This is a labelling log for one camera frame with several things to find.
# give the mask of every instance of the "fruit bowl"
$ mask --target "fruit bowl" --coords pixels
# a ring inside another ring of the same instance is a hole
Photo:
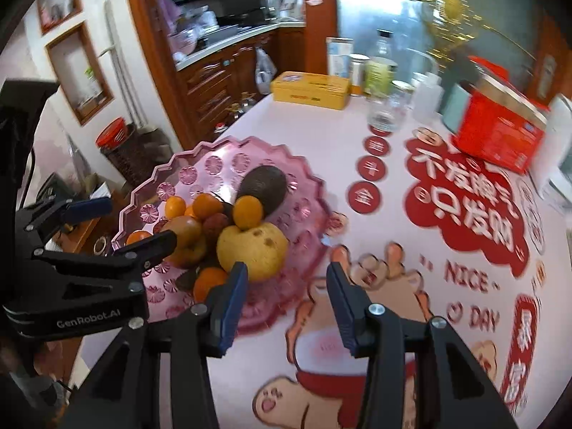
[[[131,204],[119,213],[119,232],[112,240],[117,249],[135,230],[157,233],[167,222],[165,201],[172,195],[190,204],[199,193],[210,192],[234,203],[244,176],[262,164],[277,166],[287,178],[286,198],[265,220],[284,233],[288,253],[278,275],[250,283],[238,322],[240,334],[270,327],[279,315],[297,304],[305,294],[307,280],[325,255],[321,236],[330,208],[323,199],[324,182],[311,174],[305,158],[290,155],[284,145],[271,146],[256,137],[201,142],[192,151],[175,153],[133,190]],[[192,296],[179,291],[175,284],[183,272],[164,261],[143,274],[151,322],[175,317],[193,304]]]

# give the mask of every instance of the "orange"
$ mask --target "orange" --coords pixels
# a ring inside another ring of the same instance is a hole
[[[177,195],[169,197],[165,202],[165,217],[167,219],[183,216],[185,214],[185,210],[187,210],[187,204]]]
[[[204,221],[216,213],[222,213],[222,202],[210,193],[201,193],[194,199],[193,211],[196,218]]]
[[[125,245],[130,245],[135,242],[139,242],[144,238],[151,237],[151,234],[146,230],[136,230],[135,232],[131,232],[125,242]]]
[[[207,299],[207,295],[211,289],[217,285],[222,285],[227,282],[228,274],[224,269],[220,268],[205,268],[198,275],[197,280],[194,282],[193,297],[195,302],[202,303]]]
[[[192,205],[192,204],[190,204],[189,206],[187,206],[187,209],[185,210],[185,216],[191,216],[192,218],[196,218],[196,216],[194,215],[193,205]]]
[[[239,229],[253,229],[259,226],[264,218],[262,203],[256,197],[244,195],[236,201],[232,209],[232,218]]]

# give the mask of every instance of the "yellow tin box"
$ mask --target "yellow tin box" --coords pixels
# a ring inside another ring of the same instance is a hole
[[[274,100],[310,104],[342,110],[347,102],[350,80],[323,74],[286,71],[272,81]]]

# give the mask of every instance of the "lid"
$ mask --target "lid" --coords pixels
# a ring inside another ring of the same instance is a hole
[[[339,37],[326,37],[326,43],[353,43],[354,39],[342,39]]]
[[[286,71],[272,81],[272,91],[275,88],[344,96],[350,88],[350,80],[339,76]]]
[[[415,91],[415,87],[413,85],[408,84],[402,80],[392,80],[391,83],[397,90],[400,90],[401,92],[411,93]]]
[[[351,59],[351,61],[356,62],[356,63],[365,63],[365,62],[370,60],[370,57],[365,56],[365,55],[360,55],[359,53],[352,53],[350,55],[350,59]]]
[[[99,137],[95,140],[95,144],[99,148],[109,144],[111,141],[115,140],[116,135],[122,130],[125,130],[125,120],[123,118],[117,118],[111,122],[110,125],[104,128],[102,133],[99,134]]]

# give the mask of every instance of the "wooden door frame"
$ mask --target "wooden door frame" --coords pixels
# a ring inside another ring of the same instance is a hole
[[[306,31],[304,33],[305,70],[307,73],[326,74],[326,37],[337,37],[337,0],[322,0],[310,6],[305,0]]]
[[[167,30],[158,17],[155,0],[128,0],[133,23],[165,112],[184,150],[199,142],[167,40]]]

